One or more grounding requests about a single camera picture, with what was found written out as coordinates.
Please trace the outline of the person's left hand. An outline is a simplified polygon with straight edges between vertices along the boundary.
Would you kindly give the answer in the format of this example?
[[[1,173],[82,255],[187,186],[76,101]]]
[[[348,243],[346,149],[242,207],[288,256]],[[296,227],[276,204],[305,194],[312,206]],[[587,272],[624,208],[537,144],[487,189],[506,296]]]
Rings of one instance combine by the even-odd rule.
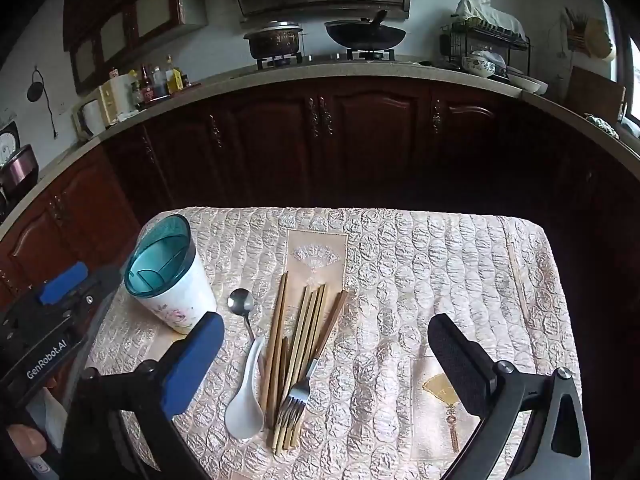
[[[38,430],[24,425],[6,428],[17,451],[24,458],[34,458],[47,451],[47,441]]]

